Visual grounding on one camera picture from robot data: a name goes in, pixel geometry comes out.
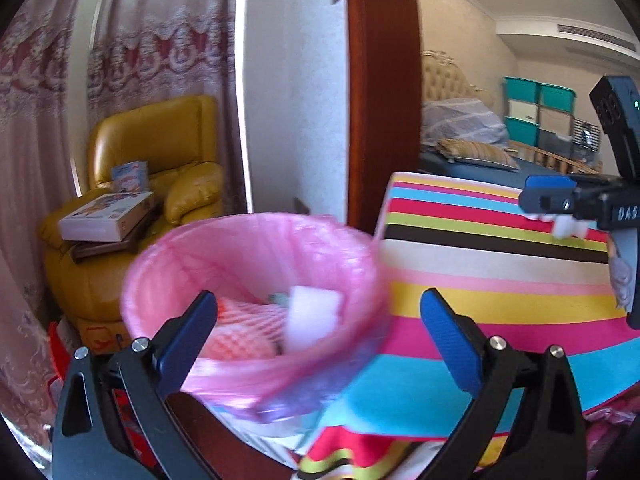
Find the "pink foam fruit net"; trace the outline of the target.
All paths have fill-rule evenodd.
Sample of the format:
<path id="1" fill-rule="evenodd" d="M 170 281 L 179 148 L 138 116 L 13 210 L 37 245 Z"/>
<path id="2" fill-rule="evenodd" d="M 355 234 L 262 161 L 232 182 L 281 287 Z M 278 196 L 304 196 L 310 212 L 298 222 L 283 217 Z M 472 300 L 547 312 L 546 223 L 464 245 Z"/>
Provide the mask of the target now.
<path id="1" fill-rule="evenodd" d="M 200 357 L 215 361 L 272 359 L 280 354 L 286 310 L 276 304 L 251 304 L 217 298 L 217 322 Z"/>

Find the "pink trash bag bin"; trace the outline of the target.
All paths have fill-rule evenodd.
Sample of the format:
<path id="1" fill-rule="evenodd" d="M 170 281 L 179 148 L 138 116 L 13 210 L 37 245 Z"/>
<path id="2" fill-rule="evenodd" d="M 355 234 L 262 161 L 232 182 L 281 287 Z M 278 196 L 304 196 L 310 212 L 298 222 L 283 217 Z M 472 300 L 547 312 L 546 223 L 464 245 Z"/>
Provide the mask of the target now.
<path id="1" fill-rule="evenodd" d="M 254 315 L 270 339 L 285 308 L 270 304 L 296 286 L 341 297 L 337 326 L 309 348 L 269 358 L 224 361 L 209 339 L 183 390 L 258 424 L 321 411 L 363 370 L 390 329 L 390 285 L 370 235 L 331 217 L 239 214 L 167 232 L 130 264 L 120 315 L 131 337 L 154 335 L 208 290 Z"/>

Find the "striped cylindrical bolster pillow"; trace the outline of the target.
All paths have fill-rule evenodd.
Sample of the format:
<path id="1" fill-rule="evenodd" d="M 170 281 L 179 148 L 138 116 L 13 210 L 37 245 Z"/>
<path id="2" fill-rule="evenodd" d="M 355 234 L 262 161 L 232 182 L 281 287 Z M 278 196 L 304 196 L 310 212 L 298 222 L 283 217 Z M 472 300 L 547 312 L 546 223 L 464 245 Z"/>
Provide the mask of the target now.
<path id="1" fill-rule="evenodd" d="M 462 139 L 442 139 L 435 146 L 450 162 L 517 172 L 520 166 L 498 146 Z"/>

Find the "teal storage bins stack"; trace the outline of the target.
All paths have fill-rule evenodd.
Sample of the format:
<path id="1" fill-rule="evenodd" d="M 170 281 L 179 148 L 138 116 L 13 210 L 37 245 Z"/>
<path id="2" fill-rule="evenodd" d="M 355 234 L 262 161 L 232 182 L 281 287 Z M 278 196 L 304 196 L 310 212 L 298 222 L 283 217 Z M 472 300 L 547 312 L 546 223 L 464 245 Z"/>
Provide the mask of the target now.
<path id="1" fill-rule="evenodd" d="M 576 92 L 536 80 L 506 77 L 506 131 L 511 141 L 569 158 Z"/>

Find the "colourful striped bedspread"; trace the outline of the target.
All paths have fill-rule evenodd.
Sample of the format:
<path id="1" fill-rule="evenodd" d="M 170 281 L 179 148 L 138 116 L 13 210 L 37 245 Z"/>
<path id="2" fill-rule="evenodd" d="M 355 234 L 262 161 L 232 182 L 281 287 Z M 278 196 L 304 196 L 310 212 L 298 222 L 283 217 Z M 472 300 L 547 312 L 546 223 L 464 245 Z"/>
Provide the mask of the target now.
<path id="1" fill-rule="evenodd" d="M 470 402 L 420 319 L 437 289 L 487 336 L 567 353 L 590 444 L 639 411 L 639 334 L 617 307 L 606 237 L 593 224 L 554 236 L 518 190 L 431 174 L 390 178 L 378 227 L 392 326 L 378 355 L 324 412 L 299 479 L 413 479 Z"/>

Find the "grey patterned pillow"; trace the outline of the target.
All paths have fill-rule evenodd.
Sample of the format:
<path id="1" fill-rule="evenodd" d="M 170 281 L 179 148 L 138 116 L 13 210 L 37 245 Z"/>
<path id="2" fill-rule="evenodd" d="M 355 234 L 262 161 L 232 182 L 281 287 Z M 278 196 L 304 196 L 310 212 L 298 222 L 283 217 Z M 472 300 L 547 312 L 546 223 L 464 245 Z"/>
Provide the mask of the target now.
<path id="1" fill-rule="evenodd" d="M 506 125 L 478 99 L 426 101 L 421 110 L 421 145 L 424 148 L 434 148 L 444 139 L 480 142 L 499 148 L 508 144 Z"/>

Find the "beige tufted bed headboard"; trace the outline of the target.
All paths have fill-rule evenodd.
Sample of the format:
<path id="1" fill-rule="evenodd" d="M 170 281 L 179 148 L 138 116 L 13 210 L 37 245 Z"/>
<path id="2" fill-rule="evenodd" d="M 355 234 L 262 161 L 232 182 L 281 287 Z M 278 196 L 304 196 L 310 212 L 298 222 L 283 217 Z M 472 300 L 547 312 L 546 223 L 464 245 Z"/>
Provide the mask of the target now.
<path id="1" fill-rule="evenodd" d="M 480 100 L 488 108 L 494 107 L 492 95 L 487 90 L 470 84 L 462 69 L 446 52 L 422 52 L 421 68 L 423 102 L 471 98 Z"/>

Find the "small blue picture book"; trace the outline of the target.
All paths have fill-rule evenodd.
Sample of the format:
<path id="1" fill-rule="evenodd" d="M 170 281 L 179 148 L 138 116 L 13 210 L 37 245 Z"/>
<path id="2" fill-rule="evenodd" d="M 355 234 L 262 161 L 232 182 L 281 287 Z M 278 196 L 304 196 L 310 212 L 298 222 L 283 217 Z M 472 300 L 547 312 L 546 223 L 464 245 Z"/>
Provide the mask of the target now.
<path id="1" fill-rule="evenodd" d="M 111 169 L 112 191 L 114 193 L 148 192 L 148 164 L 141 160 L 126 162 Z"/>

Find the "pink lace curtain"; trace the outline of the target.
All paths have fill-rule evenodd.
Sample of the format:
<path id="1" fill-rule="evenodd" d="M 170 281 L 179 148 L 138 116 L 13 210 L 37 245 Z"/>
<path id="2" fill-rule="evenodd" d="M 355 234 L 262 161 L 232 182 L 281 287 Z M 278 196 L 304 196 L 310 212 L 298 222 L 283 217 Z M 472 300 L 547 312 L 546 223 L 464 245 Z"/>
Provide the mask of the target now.
<path id="1" fill-rule="evenodd" d="M 164 211 L 146 244 L 246 208 L 234 0 L 25 0 L 1 37 L 1 413 L 47 448 L 46 324 L 94 350 L 129 336 L 124 252 L 73 260 L 58 220 L 142 160 Z"/>

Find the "wooden crib rail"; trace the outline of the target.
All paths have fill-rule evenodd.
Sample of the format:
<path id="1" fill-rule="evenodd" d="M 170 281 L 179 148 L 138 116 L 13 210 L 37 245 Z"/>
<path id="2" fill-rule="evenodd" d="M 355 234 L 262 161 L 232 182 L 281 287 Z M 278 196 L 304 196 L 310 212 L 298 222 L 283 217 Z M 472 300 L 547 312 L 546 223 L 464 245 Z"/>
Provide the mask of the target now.
<path id="1" fill-rule="evenodd" d="M 554 170 L 559 174 L 602 174 L 602 164 L 600 162 L 597 162 L 596 166 L 592 168 L 585 162 L 578 162 L 574 159 L 547 152 L 536 146 L 513 140 L 508 141 L 506 151 L 516 158 Z"/>

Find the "red-brown wooden door frame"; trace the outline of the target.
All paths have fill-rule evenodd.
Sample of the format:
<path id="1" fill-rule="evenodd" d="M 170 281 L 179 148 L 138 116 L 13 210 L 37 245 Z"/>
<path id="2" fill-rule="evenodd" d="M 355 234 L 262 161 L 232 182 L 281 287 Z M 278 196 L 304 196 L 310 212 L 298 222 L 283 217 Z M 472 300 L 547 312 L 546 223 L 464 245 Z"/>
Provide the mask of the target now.
<path id="1" fill-rule="evenodd" d="M 421 35 L 416 0 L 347 0 L 347 224 L 373 233 L 386 185 L 418 168 Z"/>

